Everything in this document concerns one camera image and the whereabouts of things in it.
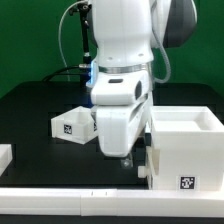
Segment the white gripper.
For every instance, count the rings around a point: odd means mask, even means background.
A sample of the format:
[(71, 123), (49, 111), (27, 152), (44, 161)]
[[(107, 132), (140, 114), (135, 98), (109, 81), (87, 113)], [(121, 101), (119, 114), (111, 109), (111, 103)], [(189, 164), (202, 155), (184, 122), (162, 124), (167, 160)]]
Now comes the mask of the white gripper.
[(150, 121), (152, 94), (146, 94), (128, 106), (99, 106), (96, 124), (100, 149), (108, 157), (121, 159), (123, 168), (133, 167), (133, 158), (127, 156), (140, 133)]

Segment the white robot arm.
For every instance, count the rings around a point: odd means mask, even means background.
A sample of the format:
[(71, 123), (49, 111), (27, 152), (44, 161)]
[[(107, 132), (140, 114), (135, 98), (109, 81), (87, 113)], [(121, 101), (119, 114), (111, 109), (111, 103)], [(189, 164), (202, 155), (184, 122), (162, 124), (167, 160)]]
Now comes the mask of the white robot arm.
[(197, 11), (194, 0), (86, 0), (87, 21), (97, 54), (92, 62), (92, 114), (102, 153), (133, 165), (131, 151), (150, 122), (155, 82), (153, 50), (162, 54), (183, 45), (194, 32)]

